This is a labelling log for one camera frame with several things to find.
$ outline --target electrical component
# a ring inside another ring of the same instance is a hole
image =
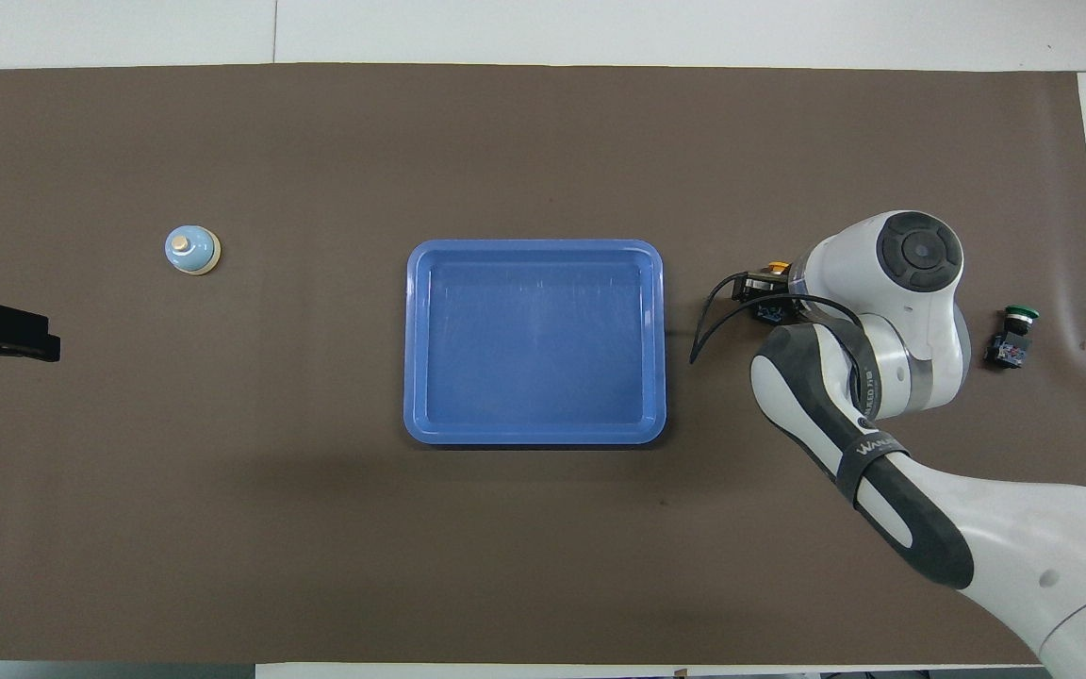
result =
[[[1003,307],[1003,330],[992,336],[983,359],[999,367],[1023,367],[1030,357],[1033,340],[1026,335],[1039,314],[1033,306],[1012,304]]]
[[[787,291],[787,262],[770,262],[759,271],[746,271],[742,278],[732,284],[732,300],[750,302],[760,297],[779,296]],[[760,302],[754,306],[754,318],[768,325],[782,325],[787,318],[794,317],[794,300],[775,300]]]

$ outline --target logo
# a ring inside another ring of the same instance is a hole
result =
[[[866,456],[871,452],[874,452],[876,448],[886,448],[894,442],[896,442],[896,440],[892,439],[891,436],[887,436],[887,438],[884,439],[863,442],[860,447],[857,447],[857,450],[854,452],[858,455]]]
[[[874,373],[866,370],[866,408],[874,407]]]

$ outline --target white table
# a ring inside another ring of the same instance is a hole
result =
[[[1068,0],[0,0],[0,68],[270,61],[1068,70],[1082,72],[1086,131],[1086,3]],[[260,666],[258,676],[560,678],[678,668],[315,663]]]

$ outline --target green button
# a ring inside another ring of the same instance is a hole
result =
[[[1038,314],[1038,310],[1033,309],[1033,306],[1025,306],[1023,304],[1010,304],[1005,306],[1003,313],[1026,315],[1030,318],[1037,318],[1041,315]]]

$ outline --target black strap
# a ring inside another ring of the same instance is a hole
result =
[[[902,447],[886,431],[871,431],[858,436],[849,447],[841,451],[841,464],[836,467],[836,490],[839,490],[853,506],[857,506],[857,487],[861,486],[866,469],[883,455],[906,452],[908,448]]]
[[[866,330],[844,318],[822,318],[816,323],[826,327],[836,337],[841,348],[845,349],[853,361],[850,397],[854,398],[854,405],[867,419],[874,419],[883,404],[883,379],[879,376],[879,360],[874,356],[874,348],[870,344]]]

